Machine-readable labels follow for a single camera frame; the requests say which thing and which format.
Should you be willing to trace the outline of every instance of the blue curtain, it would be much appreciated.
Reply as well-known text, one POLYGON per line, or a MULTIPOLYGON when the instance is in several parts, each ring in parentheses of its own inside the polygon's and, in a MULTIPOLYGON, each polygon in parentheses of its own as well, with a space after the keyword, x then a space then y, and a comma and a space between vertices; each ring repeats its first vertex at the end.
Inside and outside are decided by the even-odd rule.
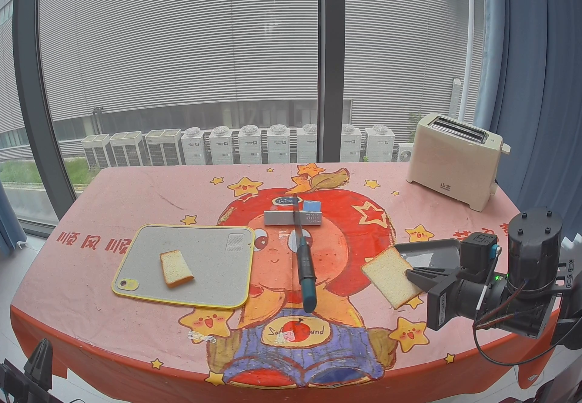
POLYGON ((499 186, 520 210, 548 206, 582 232, 582 0, 487 0, 475 124, 512 146, 499 186))
POLYGON ((18 241, 26 241, 26 235, 0 182, 0 254, 8 256, 18 241))

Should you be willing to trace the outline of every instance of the cream toaster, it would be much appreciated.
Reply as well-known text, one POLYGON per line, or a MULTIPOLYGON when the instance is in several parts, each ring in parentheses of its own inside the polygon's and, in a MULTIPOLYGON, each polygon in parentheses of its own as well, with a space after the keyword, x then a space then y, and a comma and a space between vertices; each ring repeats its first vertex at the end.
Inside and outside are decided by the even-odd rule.
POLYGON ((418 122, 406 180, 482 211, 495 194, 501 154, 511 148, 503 138, 440 114, 418 122))

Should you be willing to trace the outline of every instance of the cutting board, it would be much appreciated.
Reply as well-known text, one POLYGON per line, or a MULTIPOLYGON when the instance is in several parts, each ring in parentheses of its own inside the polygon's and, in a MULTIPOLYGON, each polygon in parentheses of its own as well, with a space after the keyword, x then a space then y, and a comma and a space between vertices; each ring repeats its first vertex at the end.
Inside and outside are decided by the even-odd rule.
POLYGON ((249 296, 253 246, 249 227, 144 225, 111 288, 116 295, 145 301, 234 309, 249 296), (175 249, 181 251, 194 280, 170 288, 159 255, 175 249))

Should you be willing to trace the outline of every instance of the slice of bread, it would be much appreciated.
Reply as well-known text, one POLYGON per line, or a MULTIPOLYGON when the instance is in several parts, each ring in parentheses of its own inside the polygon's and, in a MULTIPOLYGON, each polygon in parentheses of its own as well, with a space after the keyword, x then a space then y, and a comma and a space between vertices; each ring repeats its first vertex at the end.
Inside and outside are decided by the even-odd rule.
POLYGON ((398 309, 422 292, 406 278, 409 268, 412 266, 402 259, 398 250, 390 247, 362 266, 362 271, 392 307, 398 309))
POLYGON ((162 261, 164 280, 170 288, 177 287, 194 279, 179 249, 162 253, 159 255, 159 258, 162 261))

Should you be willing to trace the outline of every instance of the outdoor ac unit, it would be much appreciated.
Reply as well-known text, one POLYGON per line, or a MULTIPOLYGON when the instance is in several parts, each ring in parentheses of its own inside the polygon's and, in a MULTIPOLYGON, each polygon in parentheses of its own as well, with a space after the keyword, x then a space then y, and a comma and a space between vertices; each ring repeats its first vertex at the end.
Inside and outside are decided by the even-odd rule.
POLYGON ((146 147, 141 131, 115 133, 110 143, 118 166, 147 165, 146 147))
POLYGON ((285 125, 272 125, 266 132, 266 149, 270 164, 290 162, 290 131, 285 125))
POLYGON ((384 125, 366 128, 366 156, 368 162, 391 162, 394 151, 394 133, 384 125))
POLYGON ((241 164, 262 164, 261 130, 256 125, 245 125, 239 131, 241 164))
POLYGON ((398 162, 408 162, 412 157, 413 143, 398 145, 398 162))
POLYGON ((309 123, 297 128, 297 162, 317 161, 317 125, 309 123))
POLYGON ((342 145, 339 153, 340 162, 359 162, 362 132, 353 125, 342 125, 342 145))
POLYGON ((180 138, 182 130, 179 128, 169 130, 152 130, 145 141, 149 150, 149 159, 153 166, 181 166, 180 138))
POLYGON ((209 139, 213 164, 235 163, 235 146, 232 143, 232 130, 227 126, 217 126, 210 133, 209 139))
POLYGON ((208 161, 204 132, 197 126, 188 128, 182 137, 184 162, 187 166, 205 166, 208 161))
POLYGON ((81 141, 89 168, 115 166, 109 135, 90 135, 81 141))

